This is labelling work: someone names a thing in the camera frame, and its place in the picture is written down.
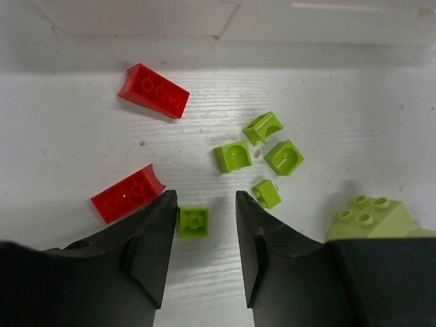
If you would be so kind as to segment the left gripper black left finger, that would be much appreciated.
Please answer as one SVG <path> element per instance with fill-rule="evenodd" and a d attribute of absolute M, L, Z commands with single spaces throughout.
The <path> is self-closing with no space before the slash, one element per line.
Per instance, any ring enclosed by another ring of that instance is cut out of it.
<path fill-rule="evenodd" d="M 63 249 L 2 242 L 1 325 L 152 326 L 177 210 L 177 194 L 169 190 Z"/>

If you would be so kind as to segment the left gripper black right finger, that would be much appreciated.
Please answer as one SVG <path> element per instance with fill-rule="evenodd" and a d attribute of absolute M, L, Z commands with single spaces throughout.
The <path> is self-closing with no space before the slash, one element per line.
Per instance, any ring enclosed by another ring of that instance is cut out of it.
<path fill-rule="evenodd" d="M 256 326 L 434 326 L 435 239 L 319 243 L 236 192 L 245 296 Z"/>

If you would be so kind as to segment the green square lego plate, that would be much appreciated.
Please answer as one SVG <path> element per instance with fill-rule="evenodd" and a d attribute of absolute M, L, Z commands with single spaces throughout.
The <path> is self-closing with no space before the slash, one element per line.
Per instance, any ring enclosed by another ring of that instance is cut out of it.
<path fill-rule="evenodd" d="M 207 207 L 179 208 L 178 233 L 182 238 L 207 237 L 209 211 Z"/>

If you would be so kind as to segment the pale green curved duplo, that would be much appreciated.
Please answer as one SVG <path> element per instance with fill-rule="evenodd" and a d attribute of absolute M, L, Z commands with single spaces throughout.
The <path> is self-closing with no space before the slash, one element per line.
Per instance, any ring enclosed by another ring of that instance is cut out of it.
<path fill-rule="evenodd" d="M 337 215 L 326 240 L 403 237 L 434 238 L 435 231 L 417 228 L 401 201 L 358 196 Z"/>

